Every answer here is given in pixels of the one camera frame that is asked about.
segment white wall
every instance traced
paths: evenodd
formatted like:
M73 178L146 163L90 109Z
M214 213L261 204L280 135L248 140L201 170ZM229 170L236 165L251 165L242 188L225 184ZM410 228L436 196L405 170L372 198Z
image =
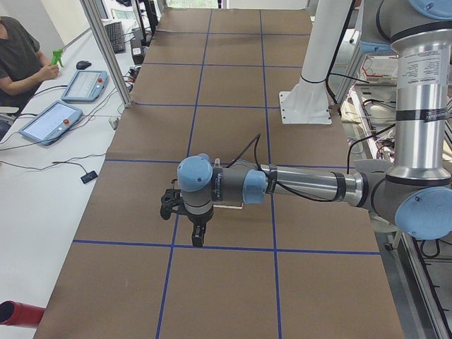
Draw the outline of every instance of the white wall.
M226 0L226 8L303 9L307 0Z
M64 46L40 0L1 0L0 11L16 18L41 44L41 50L52 58L52 51Z
M79 0L41 0L41 2L64 44L70 43L90 27Z

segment keyboard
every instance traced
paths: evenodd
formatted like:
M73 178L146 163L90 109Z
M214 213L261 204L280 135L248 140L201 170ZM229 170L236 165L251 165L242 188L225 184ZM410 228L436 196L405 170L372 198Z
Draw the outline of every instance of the keyboard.
M108 39L113 47L114 53L120 53L126 50L126 45L124 44L124 34L122 33L121 22L109 23L105 25L105 30L107 31Z

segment brown table surface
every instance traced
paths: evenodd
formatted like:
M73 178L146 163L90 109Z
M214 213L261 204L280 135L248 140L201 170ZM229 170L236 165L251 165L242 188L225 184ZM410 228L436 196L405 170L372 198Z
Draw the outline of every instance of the brown table surface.
M203 249L159 215L178 162L257 133L262 163L344 170L339 117L280 120L310 32L305 11L164 13L36 339L403 338L366 211L267 196L215 209Z

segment person's arm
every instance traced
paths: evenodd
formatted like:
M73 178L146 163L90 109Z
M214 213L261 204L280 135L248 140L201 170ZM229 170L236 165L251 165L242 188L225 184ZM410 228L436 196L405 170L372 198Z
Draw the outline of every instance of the person's arm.
M0 88L9 95L18 95L25 93L42 82L55 79L58 76L59 68L54 66L43 66L37 73L19 81L12 81L8 76L0 79Z
M41 52L41 50L39 50L39 51L36 52L36 57L37 57L37 59L40 61L42 67L50 65L50 60L49 60L49 58L47 58L47 57L44 55L44 53Z

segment dark t-shirt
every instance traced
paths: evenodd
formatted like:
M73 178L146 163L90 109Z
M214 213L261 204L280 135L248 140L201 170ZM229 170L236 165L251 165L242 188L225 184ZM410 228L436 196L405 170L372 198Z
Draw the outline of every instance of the dark t-shirt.
M0 39L0 78L19 81L38 72L41 64L36 52L40 50L40 43L14 18L2 16L0 23L8 31L8 39ZM0 89L0 105L22 109L38 87L13 96Z

